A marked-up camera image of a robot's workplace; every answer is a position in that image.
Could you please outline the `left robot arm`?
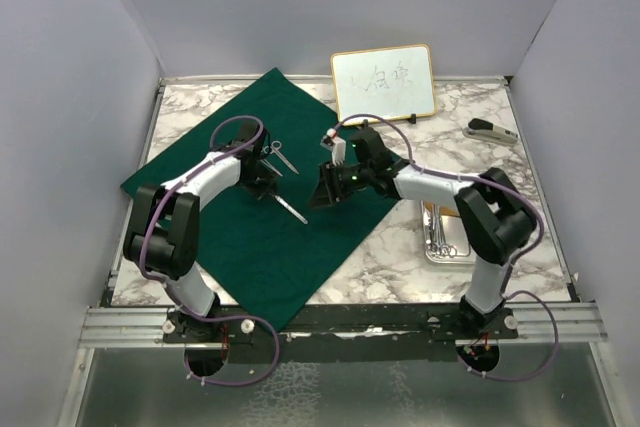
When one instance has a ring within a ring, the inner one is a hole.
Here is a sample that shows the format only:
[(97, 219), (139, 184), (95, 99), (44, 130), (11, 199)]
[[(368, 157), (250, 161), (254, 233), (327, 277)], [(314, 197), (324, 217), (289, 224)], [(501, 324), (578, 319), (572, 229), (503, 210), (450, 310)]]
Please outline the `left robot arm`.
[(268, 131), (251, 115), (239, 121), (236, 137), (223, 145), (212, 144), (203, 160), (162, 185), (142, 185), (134, 196), (123, 256), (141, 275), (156, 281), (183, 314), (186, 329), (206, 342), (220, 332), (219, 296), (195, 266), (199, 248), (200, 212), (219, 194), (232, 187), (254, 198), (273, 194), (276, 174), (264, 163)]

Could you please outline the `orange strip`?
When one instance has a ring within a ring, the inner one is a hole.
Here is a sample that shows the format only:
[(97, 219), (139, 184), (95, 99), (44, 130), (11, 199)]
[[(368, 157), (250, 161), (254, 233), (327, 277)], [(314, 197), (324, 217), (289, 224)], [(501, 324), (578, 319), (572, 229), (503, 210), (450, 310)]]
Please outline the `orange strip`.
[(437, 204), (433, 204), (430, 202), (425, 202), (424, 203), (424, 208), (432, 213), (434, 212), (438, 212), (441, 216), (450, 216), (450, 217), (458, 217), (459, 213), (454, 210), (454, 209), (450, 209), (448, 207), (443, 207)]

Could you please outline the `steel scalpel handle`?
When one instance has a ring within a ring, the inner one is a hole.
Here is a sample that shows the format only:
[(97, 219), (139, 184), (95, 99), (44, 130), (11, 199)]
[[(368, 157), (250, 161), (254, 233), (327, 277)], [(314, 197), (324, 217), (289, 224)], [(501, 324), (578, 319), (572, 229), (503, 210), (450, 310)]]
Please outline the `steel scalpel handle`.
[(292, 207), (284, 198), (282, 198), (280, 195), (275, 193), (271, 193), (271, 197), (277, 203), (279, 203), (282, 207), (284, 207), (285, 210), (287, 210), (291, 215), (293, 215), (298, 221), (300, 221), (305, 225), (308, 225), (308, 220), (300, 212), (298, 212), (294, 207)]

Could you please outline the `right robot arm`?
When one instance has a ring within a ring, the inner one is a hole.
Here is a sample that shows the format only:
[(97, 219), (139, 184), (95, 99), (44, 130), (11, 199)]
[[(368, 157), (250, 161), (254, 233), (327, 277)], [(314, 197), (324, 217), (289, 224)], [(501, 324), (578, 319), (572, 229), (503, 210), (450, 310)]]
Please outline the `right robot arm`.
[(544, 235), (539, 212), (507, 174), (498, 168), (475, 175), (421, 168), (411, 158), (396, 158), (370, 127), (349, 140), (329, 129), (321, 145), (331, 159), (319, 165), (311, 207), (333, 206), (370, 188), (385, 198), (429, 203), (458, 215), (475, 252), (471, 283), (459, 304), (459, 325), (472, 338), (491, 331), (516, 259)]

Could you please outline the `steel hemostat clamp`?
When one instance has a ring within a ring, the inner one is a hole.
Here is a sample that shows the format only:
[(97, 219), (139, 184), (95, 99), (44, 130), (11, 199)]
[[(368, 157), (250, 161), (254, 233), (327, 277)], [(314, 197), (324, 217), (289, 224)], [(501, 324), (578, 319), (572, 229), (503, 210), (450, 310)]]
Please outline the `steel hemostat clamp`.
[(453, 258), (457, 254), (457, 249), (446, 241), (444, 232), (444, 216), (438, 212), (430, 212), (428, 214), (428, 239), (427, 251), (438, 258)]

